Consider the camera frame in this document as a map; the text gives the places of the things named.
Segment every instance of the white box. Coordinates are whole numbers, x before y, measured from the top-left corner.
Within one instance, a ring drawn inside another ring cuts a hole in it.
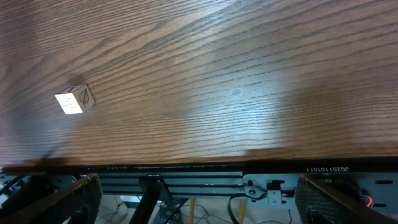
[[[95,104],[87,85],[71,86],[55,97],[65,114],[82,113]]]

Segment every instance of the serial number label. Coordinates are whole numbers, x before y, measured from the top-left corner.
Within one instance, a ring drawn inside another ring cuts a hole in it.
[[[348,172],[348,167],[307,167],[307,172]]]

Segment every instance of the cube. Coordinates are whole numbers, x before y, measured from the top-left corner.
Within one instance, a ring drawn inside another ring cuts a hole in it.
[[[55,97],[65,114],[82,113],[95,104],[87,85],[71,86]]]

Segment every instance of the wood grain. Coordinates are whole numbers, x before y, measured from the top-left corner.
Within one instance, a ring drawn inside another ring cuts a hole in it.
[[[0,166],[398,155],[398,1],[0,3]],[[65,115],[54,94],[96,100]]]

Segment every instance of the leaf logo on box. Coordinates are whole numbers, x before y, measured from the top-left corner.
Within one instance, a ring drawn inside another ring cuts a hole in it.
[[[79,100],[80,100],[81,103],[83,103],[83,106],[86,108],[86,103],[88,103],[88,101],[90,100],[88,98],[87,89],[83,90],[79,94]]]

